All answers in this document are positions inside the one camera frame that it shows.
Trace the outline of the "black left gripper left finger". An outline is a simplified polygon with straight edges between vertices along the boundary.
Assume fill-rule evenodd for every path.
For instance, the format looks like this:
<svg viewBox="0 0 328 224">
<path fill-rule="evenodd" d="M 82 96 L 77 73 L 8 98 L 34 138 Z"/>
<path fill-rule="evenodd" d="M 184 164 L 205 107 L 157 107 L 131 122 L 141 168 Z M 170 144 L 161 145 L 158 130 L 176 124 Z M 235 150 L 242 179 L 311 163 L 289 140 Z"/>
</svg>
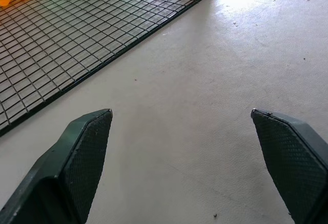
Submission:
<svg viewBox="0 0 328 224">
<path fill-rule="evenodd" d="M 71 121 L 0 210 L 0 224 L 86 224 L 112 118 L 102 109 Z"/>
</svg>

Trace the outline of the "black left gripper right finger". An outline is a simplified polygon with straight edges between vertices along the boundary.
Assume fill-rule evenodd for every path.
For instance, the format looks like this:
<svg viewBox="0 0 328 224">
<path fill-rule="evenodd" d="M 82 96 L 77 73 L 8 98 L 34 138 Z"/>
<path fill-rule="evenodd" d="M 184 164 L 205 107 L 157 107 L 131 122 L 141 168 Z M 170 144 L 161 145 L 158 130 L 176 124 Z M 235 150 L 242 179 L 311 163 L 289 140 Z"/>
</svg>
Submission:
<svg viewBox="0 0 328 224">
<path fill-rule="evenodd" d="M 306 122 L 253 109 L 266 168 L 295 224 L 328 224 L 328 143 Z"/>
</svg>

